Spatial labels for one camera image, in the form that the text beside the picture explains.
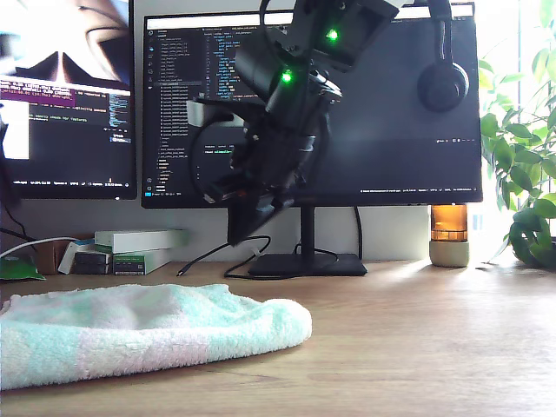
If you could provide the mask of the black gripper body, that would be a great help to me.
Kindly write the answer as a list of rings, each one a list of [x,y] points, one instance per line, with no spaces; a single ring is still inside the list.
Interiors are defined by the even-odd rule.
[[[230,209],[289,206],[290,189],[305,180],[303,167],[314,151],[316,127],[284,129],[266,121],[242,127],[244,141],[234,145],[230,172],[205,184],[203,199]]]

